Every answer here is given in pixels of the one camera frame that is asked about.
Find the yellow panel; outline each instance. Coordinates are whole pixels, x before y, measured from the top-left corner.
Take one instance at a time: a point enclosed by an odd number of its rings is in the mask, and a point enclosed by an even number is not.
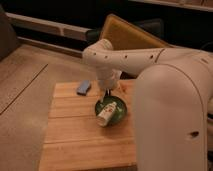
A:
[[[105,21],[100,36],[103,38],[112,43],[114,50],[170,47],[167,42],[113,14]]]

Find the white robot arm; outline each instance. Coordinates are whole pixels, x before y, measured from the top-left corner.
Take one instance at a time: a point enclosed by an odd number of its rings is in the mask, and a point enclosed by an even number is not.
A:
[[[210,53],[187,48],[113,51],[103,39],[86,48],[83,59],[97,68],[100,83],[109,82],[99,84],[103,89],[116,85],[113,69],[139,75],[132,103],[139,170],[207,171]]]

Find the wooden cutting board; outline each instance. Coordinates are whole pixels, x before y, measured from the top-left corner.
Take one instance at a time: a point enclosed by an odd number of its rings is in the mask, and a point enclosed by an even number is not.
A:
[[[79,82],[55,87],[39,171],[136,170],[132,130],[133,80],[120,81],[112,95],[122,98],[128,114],[114,126],[97,124],[94,106],[100,97],[96,82],[79,96]]]

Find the wood grain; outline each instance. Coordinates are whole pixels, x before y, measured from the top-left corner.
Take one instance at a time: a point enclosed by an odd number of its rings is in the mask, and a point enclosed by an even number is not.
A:
[[[55,86],[39,171],[135,171],[131,94],[133,80],[123,80],[112,95],[122,98],[127,116],[114,126],[97,124],[94,106],[100,98],[96,82],[87,96],[76,94],[79,82]]]
[[[132,138],[45,144],[39,171],[92,170],[134,166]]]
[[[95,114],[85,117],[49,119],[45,143],[82,141],[93,139],[118,139],[132,137],[130,114],[114,126],[102,128]]]

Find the shelf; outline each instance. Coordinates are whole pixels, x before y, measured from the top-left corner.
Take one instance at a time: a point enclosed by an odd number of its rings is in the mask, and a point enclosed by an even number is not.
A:
[[[130,0],[130,1],[213,12],[213,0]]]

